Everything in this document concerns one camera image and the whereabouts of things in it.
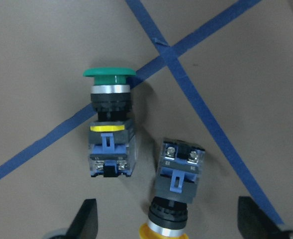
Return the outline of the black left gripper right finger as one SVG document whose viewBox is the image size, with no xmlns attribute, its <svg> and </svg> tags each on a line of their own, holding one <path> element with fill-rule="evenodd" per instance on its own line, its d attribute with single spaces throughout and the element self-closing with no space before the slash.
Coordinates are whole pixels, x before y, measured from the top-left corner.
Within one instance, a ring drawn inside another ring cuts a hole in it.
<svg viewBox="0 0 293 239">
<path fill-rule="evenodd" d="M 238 198 L 237 226 L 244 239 L 286 238 L 286 233 L 281 231 L 248 196 Z"/>
</svg>

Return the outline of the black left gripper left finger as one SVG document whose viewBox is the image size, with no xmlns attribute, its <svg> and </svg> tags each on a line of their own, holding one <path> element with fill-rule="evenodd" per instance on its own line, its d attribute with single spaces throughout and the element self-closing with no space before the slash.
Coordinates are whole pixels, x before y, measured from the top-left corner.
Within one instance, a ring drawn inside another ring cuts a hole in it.
<svg viewBox="0 0 293 239">
<path fill-rule="evenodd" d="M 72 221 L 67 239 L 96 239 L 98 234 L 98 210 L 96 199 L 85 199 Z"/>
</svg>

